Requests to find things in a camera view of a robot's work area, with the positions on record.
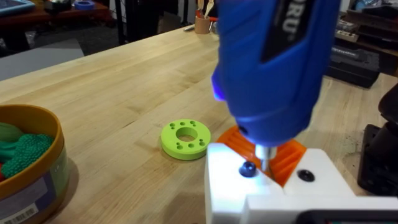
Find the left gripper white and orange left finger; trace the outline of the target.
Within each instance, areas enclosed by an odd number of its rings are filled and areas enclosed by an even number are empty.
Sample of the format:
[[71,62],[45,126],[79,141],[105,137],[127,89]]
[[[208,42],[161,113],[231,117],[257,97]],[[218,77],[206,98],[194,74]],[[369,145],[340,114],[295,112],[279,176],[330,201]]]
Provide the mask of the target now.
[[247,195],[281,193],[284,174],[277,163],[278,154],[269,168],[260,170],[254,145],[237,126],[225,131],[208,145],[205,169],[205,211],[207,223],[239,223]]

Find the left gripper white and orange right finger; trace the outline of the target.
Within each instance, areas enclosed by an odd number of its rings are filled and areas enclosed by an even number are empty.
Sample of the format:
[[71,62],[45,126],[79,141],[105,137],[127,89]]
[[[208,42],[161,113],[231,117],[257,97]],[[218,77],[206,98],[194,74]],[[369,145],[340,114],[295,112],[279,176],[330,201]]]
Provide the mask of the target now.
[[325,151],[308,149],[296,140],[277,148],[272,172],[287,195],[355,196]]

